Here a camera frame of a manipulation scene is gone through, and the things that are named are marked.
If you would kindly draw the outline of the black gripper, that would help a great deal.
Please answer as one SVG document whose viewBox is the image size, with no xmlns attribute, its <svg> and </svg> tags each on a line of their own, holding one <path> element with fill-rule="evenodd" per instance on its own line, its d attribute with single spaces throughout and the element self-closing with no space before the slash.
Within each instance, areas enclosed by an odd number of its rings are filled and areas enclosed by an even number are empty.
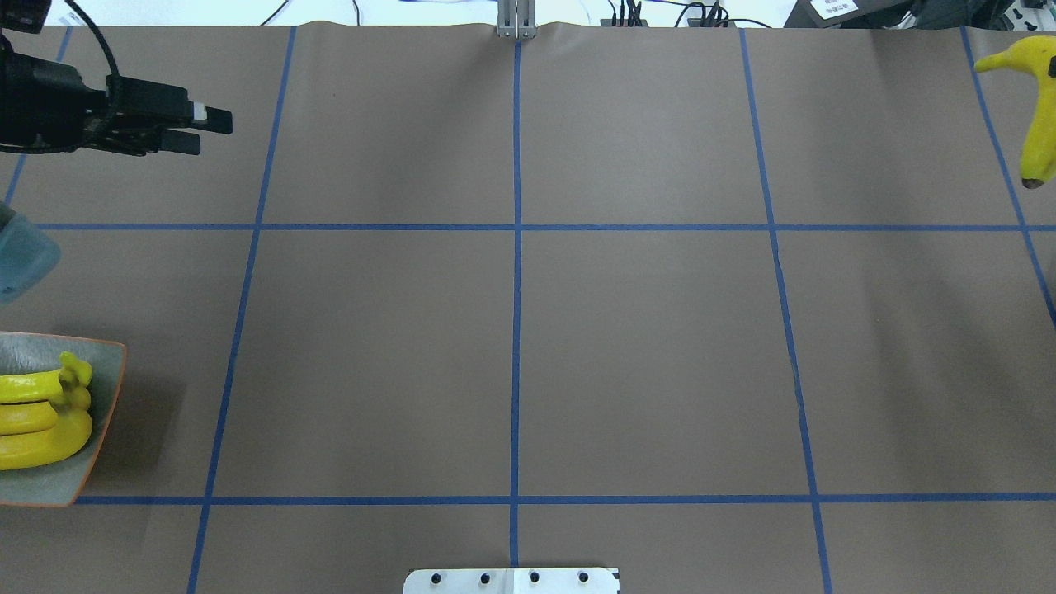
<svg viewBox="0 0 1056 594">
<path fill-rule="evenodd" d="M 146 157 L 201 154 L 193 129 L 233 133 L 233 113 L 190 101 L 184 87 L 108 75 L 91 89 L 72 64 L 17 53 L 2 39 L 2 151 L 56 154 L 80 149 Z"/>
</svg>

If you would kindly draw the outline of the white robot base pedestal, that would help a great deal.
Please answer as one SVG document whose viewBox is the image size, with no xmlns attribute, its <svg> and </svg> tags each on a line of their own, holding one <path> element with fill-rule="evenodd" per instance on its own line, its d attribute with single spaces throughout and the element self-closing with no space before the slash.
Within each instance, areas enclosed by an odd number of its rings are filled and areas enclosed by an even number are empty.
<svg viewBox="0 0 1056 594">
<path fill-rule="evenodd" d="M 615 568 L 431 568 L 407 575 L 403 593 L 620 593 Z"/>
</svg>

